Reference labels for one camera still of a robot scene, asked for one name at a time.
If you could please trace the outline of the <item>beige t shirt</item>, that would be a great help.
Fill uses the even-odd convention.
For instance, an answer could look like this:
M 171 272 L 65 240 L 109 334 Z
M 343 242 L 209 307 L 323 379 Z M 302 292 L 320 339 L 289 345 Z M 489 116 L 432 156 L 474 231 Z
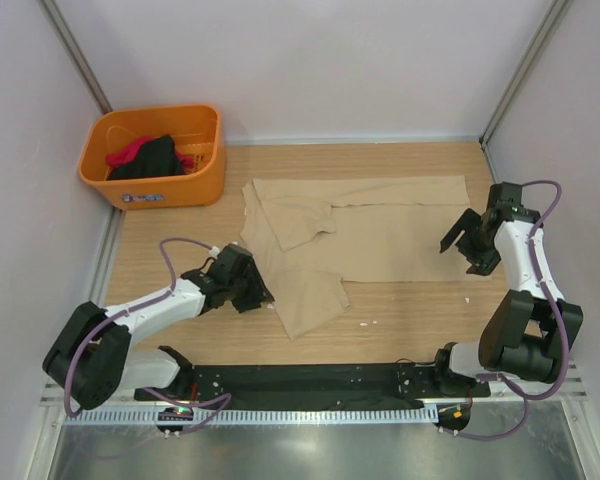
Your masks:
M 241 239 L 290 339 L 343 314 L 346 282 L 469 280 L 440 241 L 470 206 L 462 176 L 253 179 Z

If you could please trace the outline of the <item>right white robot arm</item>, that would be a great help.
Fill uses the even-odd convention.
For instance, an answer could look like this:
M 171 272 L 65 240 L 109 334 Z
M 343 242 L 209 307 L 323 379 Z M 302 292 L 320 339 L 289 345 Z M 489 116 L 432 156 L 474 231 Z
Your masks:
M 504 267 L 508 290 L 474 343 L 449 343 L 435 357 L 432 387 L 452 396 L 467 384 L 503 382 L 525 400 L 546 400 L 564 383 L 571 348 L 584 320 L 566 301 L 544 251 L 544 223 L 562 187 L 544 212 L 523 204 L 524 185 L 491 186 L 483 213 L 467 209 L 440 242 L 456 247 L 468 274 L 486 277 Z

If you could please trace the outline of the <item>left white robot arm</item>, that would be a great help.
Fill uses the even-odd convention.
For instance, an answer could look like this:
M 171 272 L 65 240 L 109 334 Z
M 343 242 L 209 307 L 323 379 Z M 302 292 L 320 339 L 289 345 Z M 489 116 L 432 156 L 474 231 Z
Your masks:
M 131 391 L 140 401 L 184 403 L 194 390 L 192 363 L 168 346 L 138 352 L 136 345 L 225 304 L 244 313 L 273 302 L 248 250 L 230 243 L 208 251 L 201 267 L 172 273 L 168 286 L 144 297 L 109 307 L 87 301 L 75 308 L 42 363 L 64 390 L 68 417 L 93 410 L 120 391 Z

